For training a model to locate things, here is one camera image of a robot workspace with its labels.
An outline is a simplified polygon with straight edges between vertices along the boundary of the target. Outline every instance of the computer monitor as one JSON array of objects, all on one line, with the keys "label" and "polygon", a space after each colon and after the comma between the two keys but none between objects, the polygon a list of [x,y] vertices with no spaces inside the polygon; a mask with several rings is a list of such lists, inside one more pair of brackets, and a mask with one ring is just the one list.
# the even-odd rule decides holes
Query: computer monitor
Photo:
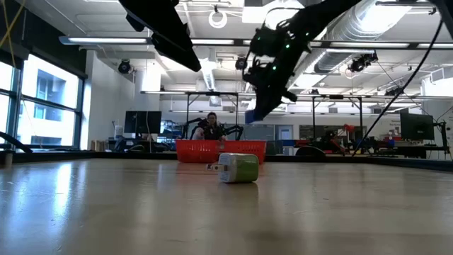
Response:
[{"label": "computer monitor", "polygon": [[401,138],[433,140],[434,120],[430,115],[401,113]]},{"label": "computer monitor", "polygon": [[162,112],[160,111],[127,111],[125,132],[134,133],[136,138],[141,137],[141,134],[159,134],[161,132],[161,118]]}]

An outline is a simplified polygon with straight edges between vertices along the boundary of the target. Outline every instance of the red plastic crate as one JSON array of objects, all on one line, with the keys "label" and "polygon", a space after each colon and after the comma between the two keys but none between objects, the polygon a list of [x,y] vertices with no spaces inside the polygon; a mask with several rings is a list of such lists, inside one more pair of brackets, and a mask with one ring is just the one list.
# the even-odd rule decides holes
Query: red plastic crate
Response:
[{"label": "red plastic crate", "polygon": [[209,140],[176,140],[178,161],[214,163],[219,159],[219,142]]},{"label": "red plastic crate", "polygon": [[266,152],[266,141],[225,141],[221,152],[254,154],[264,163]]}]

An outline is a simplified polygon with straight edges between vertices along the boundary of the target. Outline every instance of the person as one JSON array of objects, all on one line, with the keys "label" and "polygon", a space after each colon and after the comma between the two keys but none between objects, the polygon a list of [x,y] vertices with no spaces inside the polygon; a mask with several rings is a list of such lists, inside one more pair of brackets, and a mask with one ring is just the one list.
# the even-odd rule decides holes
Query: person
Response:
[{"label": "person", "polygon": [[206,121],[207,125],[201,125],[195,131],[194,140],[225,141],[227,139],[223,128],[217,124],[217,114],[209,113]]}]

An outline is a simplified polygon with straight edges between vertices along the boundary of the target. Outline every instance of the green and white can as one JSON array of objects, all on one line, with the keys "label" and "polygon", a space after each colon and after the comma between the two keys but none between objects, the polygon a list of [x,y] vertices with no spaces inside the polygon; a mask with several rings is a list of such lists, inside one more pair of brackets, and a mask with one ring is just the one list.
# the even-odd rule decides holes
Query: green and white can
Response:
[{"label": "green and white can", "polygon": [[219,164],[226,166],[219,172],[223,183],[250,183],[258,179],[260,162],[253,154],[222,153]]}]

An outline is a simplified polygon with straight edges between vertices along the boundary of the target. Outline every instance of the yellow cable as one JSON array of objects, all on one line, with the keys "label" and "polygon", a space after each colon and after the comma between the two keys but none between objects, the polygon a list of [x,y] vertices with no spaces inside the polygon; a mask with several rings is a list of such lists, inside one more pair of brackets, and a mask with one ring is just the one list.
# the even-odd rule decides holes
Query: yellow cable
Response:
[{"label": "yellow cable", "polygon": [[[8,24],[8,14],[6,14],[6,2],[5,0],[1,0],[3,4],[3,13],[5,15],[5,24],[6,24],[6,29],[9,29],[9,24]],[[16,68],[16,61],[14,59],[14,50],[13,50],[13,43],[11,42],[11,35],[8,35],[8,41],[9,41],[9,50],[11,51],[11,58],[13,59],[13,67],[14,69]]]},{"label": "yellow cable", "polygon": [[3,46],[3,44],[5,43],[6,38],[11,34],[11,30],[13,30],[14,24],[16,24],[17,19],[18,19],[19,16],[21,15],[21,12],[22,12],[22,10],[23,10],[23,7],[25,7],[26,1],[27,1],[27,0],[23,0],[23,2],[22,2],[22,4],[21,4],[21,7],[20,7],[19,10],[17,11],[16,16],[15,16],[14,19],[13,19],[13,22],[11,22],[11,25],[9,26],[9,28],[6,29],[6,34],[5,34],[5,35],[3,36],[3,38],[0,40],[0,48],[1,48],[1,46]]}]

